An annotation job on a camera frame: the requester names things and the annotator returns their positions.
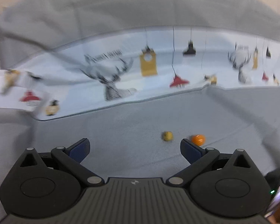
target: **silver screw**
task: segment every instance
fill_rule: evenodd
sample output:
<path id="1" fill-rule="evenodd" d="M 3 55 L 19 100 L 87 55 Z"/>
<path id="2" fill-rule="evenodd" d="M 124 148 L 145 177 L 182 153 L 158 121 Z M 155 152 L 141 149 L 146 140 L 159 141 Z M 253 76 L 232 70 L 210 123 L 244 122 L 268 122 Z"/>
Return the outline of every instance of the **silver screw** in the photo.
<path id="1" fill-rule="evenodd" d="M 169 183 L 174 184 L 174 185 L 179 185 L 182 184 L 184 180 L 180 177 L 172 177 L 169 179 Z"/>
<path id="2" fill-rule="evenodd" d="M 99 184 L 102 182 L 102 179 L 98 176 L 91 176 L 87 179 L 87 182 L 90 184 Z"/>

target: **white logo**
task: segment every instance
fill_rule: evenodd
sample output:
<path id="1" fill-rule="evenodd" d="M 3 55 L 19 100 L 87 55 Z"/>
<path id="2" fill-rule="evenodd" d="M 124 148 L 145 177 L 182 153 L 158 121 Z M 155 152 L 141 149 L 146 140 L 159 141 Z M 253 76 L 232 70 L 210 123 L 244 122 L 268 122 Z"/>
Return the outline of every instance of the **white logo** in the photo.
<path id="1" fill-rule="evenodd" d="M 131 182 L 131 184 L 133 184 L 133 185 L 136 185 L 136 184 L 138 184 L 138 183 L 140 183 L 138 180 L 133 180 L 133 181 Z"/>

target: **ball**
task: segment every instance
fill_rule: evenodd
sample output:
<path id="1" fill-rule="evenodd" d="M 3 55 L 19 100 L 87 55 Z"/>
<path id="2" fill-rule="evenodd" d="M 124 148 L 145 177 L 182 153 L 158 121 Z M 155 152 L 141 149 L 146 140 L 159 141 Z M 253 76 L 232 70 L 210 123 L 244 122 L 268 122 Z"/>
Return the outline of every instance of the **ball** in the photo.
<path id="1" fill-rule="evenodd" d="M 173 140 L 173 134 L 171 131 L 165 131 L 162 134 L 162 139 L 164 141 L 172 141 Z"/>
<path id="2" fill-rule="evenodd" d="M 197 146 L 202 146 L 205 143 L 205 136 L 204 135 L 193 135 L 191 137 L 191 141 Z"/>

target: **shiny orange ball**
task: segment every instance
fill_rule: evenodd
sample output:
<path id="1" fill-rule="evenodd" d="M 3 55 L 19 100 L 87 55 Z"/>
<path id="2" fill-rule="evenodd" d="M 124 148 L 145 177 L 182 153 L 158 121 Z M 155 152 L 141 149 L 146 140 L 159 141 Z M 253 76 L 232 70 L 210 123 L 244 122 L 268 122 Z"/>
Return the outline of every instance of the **shiny orange ball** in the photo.
<path id="1" fill-rule="evenodd" d="M 202 146 L 205 143 L 205 136 L 204 135 L 193 135 L 191 137 L 191 141 L 197 146 Z"/>

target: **blue gripper pad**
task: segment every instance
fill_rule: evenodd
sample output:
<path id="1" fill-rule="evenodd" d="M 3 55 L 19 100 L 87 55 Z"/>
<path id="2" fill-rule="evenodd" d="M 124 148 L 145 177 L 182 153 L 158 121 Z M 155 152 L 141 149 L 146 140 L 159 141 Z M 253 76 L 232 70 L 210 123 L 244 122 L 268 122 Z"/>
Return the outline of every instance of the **blue gripper pad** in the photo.
<path id="1" fill-rule="evenodd" d="M 180 152 L 190 164 L 196 162 L 206 153 L 203 148 L 196 146 L 188 139 L 183 139 L 180 142 Z"/>
<path id="2" fill-rule="evenodd" d="M 87 138 L 82 138 L 75 144 L 68 147 L 65 151 L 70 158 L 76 162 L 81 163 L 85 157 L 90 153 L 90 142 Z"/>

